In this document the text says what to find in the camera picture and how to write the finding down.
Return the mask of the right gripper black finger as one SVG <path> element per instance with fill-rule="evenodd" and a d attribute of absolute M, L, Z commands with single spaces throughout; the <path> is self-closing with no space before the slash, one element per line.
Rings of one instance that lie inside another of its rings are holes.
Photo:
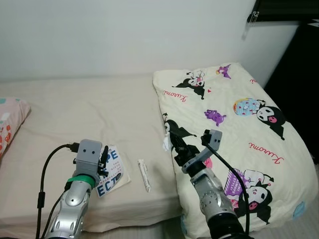
<path fill-rule="evenodd" d="M 172 134 L 172 146 L 177 153 L 189 153 L 187 144 L 184 142 L 182 137 L 178 136 L 175 133 Z"/>

